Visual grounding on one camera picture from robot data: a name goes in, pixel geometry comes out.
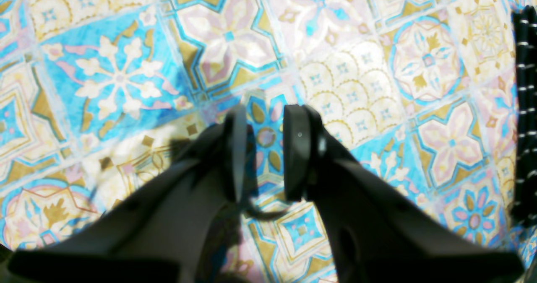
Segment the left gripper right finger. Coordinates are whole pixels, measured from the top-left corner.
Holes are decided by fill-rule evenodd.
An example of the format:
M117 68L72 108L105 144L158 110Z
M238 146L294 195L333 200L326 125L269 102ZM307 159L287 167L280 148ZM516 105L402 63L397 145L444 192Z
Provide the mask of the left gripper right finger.
M513 283L514 252L466 241L366 170L308 105L287 105L284 194L313 202L340 283Z

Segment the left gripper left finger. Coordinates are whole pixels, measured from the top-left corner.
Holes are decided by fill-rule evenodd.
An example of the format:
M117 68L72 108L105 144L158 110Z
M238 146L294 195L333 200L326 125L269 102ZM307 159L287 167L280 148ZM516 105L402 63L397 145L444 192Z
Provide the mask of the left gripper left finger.
M249 128L230 109L175 164L111 212L60 243L17 250L10 283L193 283L209 228L243 195Z

